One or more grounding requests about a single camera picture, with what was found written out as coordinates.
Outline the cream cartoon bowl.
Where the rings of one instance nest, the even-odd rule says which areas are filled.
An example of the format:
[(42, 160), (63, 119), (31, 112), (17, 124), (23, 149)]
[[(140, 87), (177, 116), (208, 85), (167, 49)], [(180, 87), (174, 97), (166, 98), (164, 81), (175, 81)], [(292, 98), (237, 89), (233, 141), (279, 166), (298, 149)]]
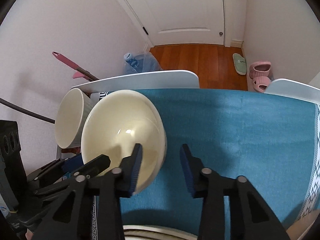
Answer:
[(101, 154), (110, 158), (108, 171), (118, 167), (141, 144), (142, 163), (134, 193), (156, 178), (167, 152), (167, 137), (160, 114), (143, 94), (119, 90), (101, 99), (89, 113), (81, 137), (81, 155), (88, 163)]

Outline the white ribbed bowl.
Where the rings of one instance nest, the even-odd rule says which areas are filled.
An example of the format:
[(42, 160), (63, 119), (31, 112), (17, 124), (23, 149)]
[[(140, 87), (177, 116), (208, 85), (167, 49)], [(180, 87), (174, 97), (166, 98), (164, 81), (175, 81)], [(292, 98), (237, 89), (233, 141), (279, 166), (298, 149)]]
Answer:
[(94, 103), (80, 89), (71, 89), (60, 103), (55, 119), (55, 139), (62, 149), (81, 146), (81, 136)]

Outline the green slipper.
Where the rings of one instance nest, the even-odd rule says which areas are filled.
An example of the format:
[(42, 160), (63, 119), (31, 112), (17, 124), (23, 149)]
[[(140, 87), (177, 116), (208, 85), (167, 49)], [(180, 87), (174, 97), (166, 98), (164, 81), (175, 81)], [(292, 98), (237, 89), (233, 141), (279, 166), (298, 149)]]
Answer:
[(246, 75), (247, 74), (247, 66), (246, 66), (245, 58), (242, 57), (238, 53), (234, 53), (232, 57), (233, 57), (235, 71), (239, 75)]

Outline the pink slipper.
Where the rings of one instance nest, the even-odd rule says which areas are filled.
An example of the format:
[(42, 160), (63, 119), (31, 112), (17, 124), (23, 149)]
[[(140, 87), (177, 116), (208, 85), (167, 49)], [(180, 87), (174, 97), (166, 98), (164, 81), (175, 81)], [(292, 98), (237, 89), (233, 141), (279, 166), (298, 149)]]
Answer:
[(250, 65), (249, 67), (249, 77), (254, 79), (260, 76), (271, 76), (271, 62), (270, 61), (257, 61)]
[(271, 80), (267, 76), (255, 77), (252, 80), (253, 89), (258, 93), (264, 93), (270, 83)]

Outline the pink-handled mop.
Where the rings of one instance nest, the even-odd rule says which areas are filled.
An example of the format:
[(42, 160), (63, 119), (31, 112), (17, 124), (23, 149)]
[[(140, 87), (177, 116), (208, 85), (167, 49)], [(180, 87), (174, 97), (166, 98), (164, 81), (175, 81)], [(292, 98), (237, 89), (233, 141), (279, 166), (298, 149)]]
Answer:
[(99, 80), (96, 76), (91, 74), (89, 71), (81, 68), (78, 64), (70, 60), (69, 58), (65, 57), (63, 54), (60, 54), (58, 52), (53, 51), (52, 55), (59, 60), (60, 62), (64, 63), (68, 67), (72, 68), (75, 70), (75, 73), (73, 75), (73, 79), (78, 79), (78, 78), (84, 78), (85, 80), (92, 82), (92, 81), (97, 81)]

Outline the blue water jug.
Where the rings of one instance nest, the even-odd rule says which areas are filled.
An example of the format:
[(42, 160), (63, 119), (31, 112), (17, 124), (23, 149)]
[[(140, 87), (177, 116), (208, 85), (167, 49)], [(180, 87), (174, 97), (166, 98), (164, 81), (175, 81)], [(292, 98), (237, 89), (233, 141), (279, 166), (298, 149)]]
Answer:
[(162, 70), (157, 59), (150, 52), (146, 51), (138, 54), (126, 53), (124, 55), (124, 62), (126, 75)]

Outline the cream plate with duck drawing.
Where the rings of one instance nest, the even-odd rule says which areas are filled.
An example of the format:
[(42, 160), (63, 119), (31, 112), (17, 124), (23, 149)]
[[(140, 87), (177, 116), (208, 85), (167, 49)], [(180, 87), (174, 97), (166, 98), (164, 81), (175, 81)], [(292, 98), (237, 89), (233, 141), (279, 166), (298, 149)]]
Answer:
[(124, 225), (125, 239), (132, 240), (197, 240), (191, 233), (155, 225)]

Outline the blue patterned tablecloth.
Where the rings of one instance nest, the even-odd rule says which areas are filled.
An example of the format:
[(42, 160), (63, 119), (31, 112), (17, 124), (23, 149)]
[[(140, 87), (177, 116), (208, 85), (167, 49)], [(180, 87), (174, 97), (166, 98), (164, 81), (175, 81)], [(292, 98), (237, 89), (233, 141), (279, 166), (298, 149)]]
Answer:
[(202, 200), (187, 190), (179, 151), (187, 144), (224, 177), (246, 176), (283, 226), (319, 208), (319, 105), (223, 89), (144, 89), (167, 135), (165, 162), (152, 184), (120, 201), (126, 225), (197, 234)]

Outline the white chair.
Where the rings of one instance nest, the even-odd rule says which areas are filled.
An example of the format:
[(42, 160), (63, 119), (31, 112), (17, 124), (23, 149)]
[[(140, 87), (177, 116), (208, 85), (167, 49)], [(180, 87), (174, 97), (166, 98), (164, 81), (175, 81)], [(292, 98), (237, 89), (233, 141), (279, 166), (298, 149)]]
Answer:
[(319, 88), (289, 79), (273, 80), (265, 89), (265, 94), (284, 96), (306, 102), (320, 104)]
[(198, 76), (188, 70), (162, 70), (109, 77), (76, 86), (92, 94), (123, 89), (199, 88)]

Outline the dark metal pole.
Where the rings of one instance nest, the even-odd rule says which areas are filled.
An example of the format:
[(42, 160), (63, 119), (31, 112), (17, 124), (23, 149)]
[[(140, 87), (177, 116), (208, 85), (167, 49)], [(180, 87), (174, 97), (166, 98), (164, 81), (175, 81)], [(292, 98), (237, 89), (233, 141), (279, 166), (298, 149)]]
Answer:
[(15, 105), (13, 103), (8, 102), (7, 100), (4, 100), (3, 98), (0, 98), (0, 103), (2, 105), (5, 105), (5, 106), (9, 107), (10, 109), (13, 109), (13, 110), (18, 111), (18, 112), (20, 112), (22, 114), (31, 116), (31, 117), (33, 117), (35, 119), (39, 119), (39, 120), (48, 122), (50, 124), (55, 124), (55, 120), (54, 119), (48, 118), (46, 116), (43, 116), (43, 115), (40, 115), (40, 114), (37, 114), (37, 113), (34, 113), (34, 112), (29, 111), (27, 109), (24, 109), (24, 108), (22, 108), (20, 106), (17, 106), (17, 105)]

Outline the white door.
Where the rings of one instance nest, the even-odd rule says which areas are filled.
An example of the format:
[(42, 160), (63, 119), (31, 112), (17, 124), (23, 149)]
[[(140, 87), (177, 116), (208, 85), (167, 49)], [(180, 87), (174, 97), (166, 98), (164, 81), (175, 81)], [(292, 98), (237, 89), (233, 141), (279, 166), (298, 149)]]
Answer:
[(146, 42), (227, 45), (225, 0), (117, 0)]

